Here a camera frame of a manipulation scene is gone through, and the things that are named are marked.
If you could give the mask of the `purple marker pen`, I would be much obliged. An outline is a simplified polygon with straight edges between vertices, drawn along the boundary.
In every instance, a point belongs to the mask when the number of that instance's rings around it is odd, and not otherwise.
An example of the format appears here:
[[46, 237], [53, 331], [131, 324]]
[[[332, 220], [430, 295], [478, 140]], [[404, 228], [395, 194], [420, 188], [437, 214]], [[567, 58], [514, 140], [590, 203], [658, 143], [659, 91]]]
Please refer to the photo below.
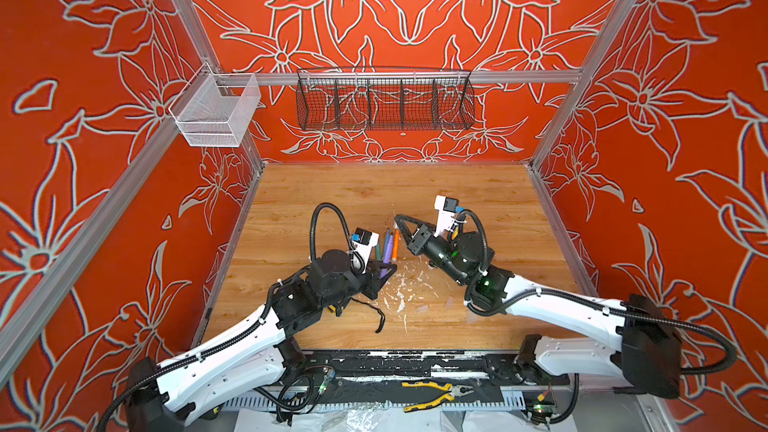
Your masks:
[[391, 265], [392, 265], [392, 261], [391, 261], [392, 236], [393, 236], [393, 233], [390, 231], [390, 236], [389, 236], [389, 241], [388, 241], [387, 247], [383, 249], [383, 255], [382, 255], [382, 259], [381, 259], [381, 261], [383, 263], [383, 266], [382, 266], [382, 269], [381, 269], [381, 272], [380, 272], [380, 277], [381, 278], [385, 278], [388, 274], [391, 273]]

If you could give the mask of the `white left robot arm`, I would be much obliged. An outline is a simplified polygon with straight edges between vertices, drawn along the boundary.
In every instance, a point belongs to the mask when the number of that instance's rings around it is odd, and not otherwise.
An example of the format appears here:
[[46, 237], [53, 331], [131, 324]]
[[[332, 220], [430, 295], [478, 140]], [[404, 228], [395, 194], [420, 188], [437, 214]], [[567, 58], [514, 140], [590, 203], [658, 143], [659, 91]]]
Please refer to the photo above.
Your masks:
[[226, 331], [160, 363], [137, 362], [97, 430], [106, 430], [122, 410], [131, 431], [182, 431], [250, 389], [298, 375], [303, 354], [295, 335], [327, 309], [341, 312], [359, 294], [376, 299], [396, 270], [358, 252], [329, 250], [313, 258], [272, 284], [264, 304]]

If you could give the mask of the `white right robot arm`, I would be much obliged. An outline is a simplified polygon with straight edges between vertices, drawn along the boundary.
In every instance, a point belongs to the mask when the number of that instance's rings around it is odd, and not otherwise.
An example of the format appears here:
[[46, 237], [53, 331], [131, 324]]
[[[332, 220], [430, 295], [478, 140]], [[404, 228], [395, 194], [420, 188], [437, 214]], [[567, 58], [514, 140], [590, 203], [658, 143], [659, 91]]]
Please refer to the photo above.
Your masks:
[[723, 372], [736, 362], [736, 347], [720, 332], [669, 319], [645, 296], [587, 297], [494, 266], [482, 222], [469, 209], [439, 224], [398, 214], [395, 224], [413, 255], [463, 287], [471, 313], [532, 318], [577, 333], [575, 339], [528, 335], [517, 359], [533, 375], [612, 377], [625, 381], [623, 393], [676, 399], [684, 377]]

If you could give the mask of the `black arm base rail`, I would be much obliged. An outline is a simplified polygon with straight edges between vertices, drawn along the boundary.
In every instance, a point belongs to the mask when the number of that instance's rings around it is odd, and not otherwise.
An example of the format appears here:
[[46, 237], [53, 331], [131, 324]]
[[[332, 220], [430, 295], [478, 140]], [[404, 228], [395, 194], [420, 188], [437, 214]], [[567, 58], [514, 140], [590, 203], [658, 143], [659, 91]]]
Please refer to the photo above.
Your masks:
[[514, 351], [483, 350], [308, 350], [293, 361], [296, 371], [330, 368], [344, 380], [487, 380], [494, 385], [534, 385], [536, 376]]

